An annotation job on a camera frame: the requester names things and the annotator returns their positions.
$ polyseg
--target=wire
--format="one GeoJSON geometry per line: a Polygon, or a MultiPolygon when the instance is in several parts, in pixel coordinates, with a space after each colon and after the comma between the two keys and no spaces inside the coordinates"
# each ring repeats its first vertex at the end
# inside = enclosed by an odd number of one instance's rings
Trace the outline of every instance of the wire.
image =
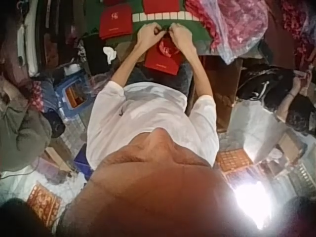
{"type": "Polygon", "coordinates": [[[39,167],[39,164],[40,164],[40,158],[38,159],[38,163],[37,163],[36,167],[31,172],[26,173],[26,174],[11,174],[11,175],[7,175],[7,176],[4,176],[3,178],[0,178],[0,180],[6,179],[6,178],[9,178],[9,177],[14,177],[14,176],[30,175],[39,167]]]}

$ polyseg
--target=white cloth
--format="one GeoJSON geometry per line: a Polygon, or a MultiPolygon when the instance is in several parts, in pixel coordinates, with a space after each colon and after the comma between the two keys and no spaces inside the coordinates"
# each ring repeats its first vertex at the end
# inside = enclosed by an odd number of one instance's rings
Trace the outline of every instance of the white cloth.
{"type": "Polygon", "coordinates": [[[123,89],[110,81],[95,100],[88,126],[86,156],[91,168],[136,135],[157,127],[213,165],[219,149],[214,99],[200,97],[189,117],[186,106],[184,94],[160,84],[139,82],[123,89]]]}
{"type": "Polygon", "coordinates": [[[111,47],[103,47],[103,52],[108,57],[108,64],[109,65],[117,57],[117,52],[114,51],[114,49],[112,49],[111,47]]]}

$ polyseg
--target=orange mat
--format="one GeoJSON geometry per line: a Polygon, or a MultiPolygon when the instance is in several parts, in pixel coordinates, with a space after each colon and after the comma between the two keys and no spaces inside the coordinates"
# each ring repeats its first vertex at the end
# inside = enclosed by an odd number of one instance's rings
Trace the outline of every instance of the orange mat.
{"type": "Polygon", "coordinates": [[[237,171],[253,164],[243,149],[219,152],[216,156],[216,162],[219,163],[224,173],[237,171]]]}
{"type": "Polygon", "coordinates": [[[44,224],[51,229],[57,219],[61,198],[51,193],[41,184],[36,184],[29,195],[27,204],[44,224]]]}

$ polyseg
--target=green tablecloth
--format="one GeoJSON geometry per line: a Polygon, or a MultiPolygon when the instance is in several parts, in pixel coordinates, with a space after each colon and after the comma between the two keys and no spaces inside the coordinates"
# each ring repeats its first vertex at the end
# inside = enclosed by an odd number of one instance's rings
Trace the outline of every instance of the green tablecloth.
{"type": "MultiPolygon", "coordinates": [[[[133,13],[144,12],[142,0],[127,0],[131,7],[133,13]]],[[[181,11],[185,11],[184,0],[179,0],[181,11]]],[[[86,31],[88,34],[96,34],[99,31],[100,16],[104,9],[104,4],[100,3],[99,0],[85,0],[84,3],[84,15],[86,21],[86,31]]],[[[122,36],[111,38],[107,40],[107,44],[112,45],[116,43],[133,41],[136,39],[136,34],[138,30],[144,25],[156,21],[161,26],[169,26],[173,22],[180,23],[186,26],[193,34],[193,41],[209,41],[212,42],[212,38],[208,31],[203,27],[199,21],[190,20],[152,20],[152,21],[142,21],[133,23],[133,34],[129,36],[122,36]]]]}

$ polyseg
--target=red gift box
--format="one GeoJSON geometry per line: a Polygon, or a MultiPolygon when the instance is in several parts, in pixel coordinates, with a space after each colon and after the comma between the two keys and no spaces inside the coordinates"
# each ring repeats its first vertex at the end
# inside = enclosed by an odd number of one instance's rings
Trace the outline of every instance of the red gift box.
{"type": "Polygon", "coordinates": [[[175,53],[169,57],[169,55],[163,55],[157,43],[151,47],[146,55],[145,67],[155,69],[164,73],[177,75],[179,66],[182,62],[182,54],[175,53]]]}
{"type": "Polygon", "coordinates": [[[113,5],[117,5],[117,4],[123,3],[123,0],[103,0],[103,3],[106,6],[113,6],[113,5]]]}
{"type": "Polygon", "coordinates": [[[146,14],[180,11],[179,0],[143,0],[146,14]]]}
{"type": "Polygon", "coordinates": [[[100,18],[99,36],[107,39],[133,33],[132,8],[129,4],[106,7],[100,18]]]}

